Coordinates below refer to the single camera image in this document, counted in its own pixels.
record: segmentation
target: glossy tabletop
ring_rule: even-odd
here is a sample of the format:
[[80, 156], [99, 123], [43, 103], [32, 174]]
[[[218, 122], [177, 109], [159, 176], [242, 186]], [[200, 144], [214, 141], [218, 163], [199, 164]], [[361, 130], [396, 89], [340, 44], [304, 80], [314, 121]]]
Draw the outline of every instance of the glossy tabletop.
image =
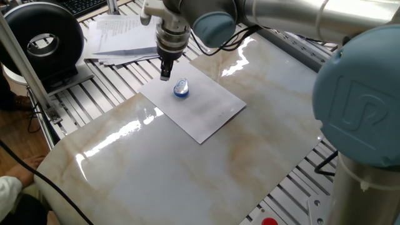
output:
[[[62, 139], [39, 171], [95, 224], [238, 225], [319, 142], [317, 74], [253, 35], [192, 62], [247, 103], [202, 145], [142, 94]], [[85, 224], [35, 178], [62, 224]]]

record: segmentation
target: ur logo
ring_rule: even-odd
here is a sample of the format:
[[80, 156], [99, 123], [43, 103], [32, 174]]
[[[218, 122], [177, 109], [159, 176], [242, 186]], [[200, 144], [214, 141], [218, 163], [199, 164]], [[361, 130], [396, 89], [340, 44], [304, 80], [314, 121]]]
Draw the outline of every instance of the ur logo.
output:
[[340, 77], [332, 102], [329, 123], [371, 149], [384, 144], [396, 99], [384, 90]]

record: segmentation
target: red button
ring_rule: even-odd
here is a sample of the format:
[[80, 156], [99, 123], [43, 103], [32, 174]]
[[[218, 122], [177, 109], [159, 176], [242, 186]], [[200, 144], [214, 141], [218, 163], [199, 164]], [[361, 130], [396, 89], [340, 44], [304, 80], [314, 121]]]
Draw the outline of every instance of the red button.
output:
[[273, 218], [265, 218], [262, 221], [262, 225], [278, 225], [278, 222], [276, 222], [276, 220]]

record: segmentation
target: keyboard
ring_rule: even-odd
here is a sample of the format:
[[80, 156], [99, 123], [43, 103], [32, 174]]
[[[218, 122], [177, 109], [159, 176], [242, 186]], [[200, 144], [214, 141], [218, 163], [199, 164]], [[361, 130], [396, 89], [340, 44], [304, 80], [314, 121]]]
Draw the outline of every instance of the keyboard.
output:
[[106, 0], [67, 0], [59, 3], [71, 12], [75, 18], [107, 5]]

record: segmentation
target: sleeve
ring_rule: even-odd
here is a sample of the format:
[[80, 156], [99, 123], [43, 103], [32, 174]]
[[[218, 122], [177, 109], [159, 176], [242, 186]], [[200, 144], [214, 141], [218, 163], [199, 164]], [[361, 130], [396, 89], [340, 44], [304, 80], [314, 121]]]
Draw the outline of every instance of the sleeve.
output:
[[11, 176], [0, 177], [0, 222], [13, 209], [23, 184], [19, 179]]

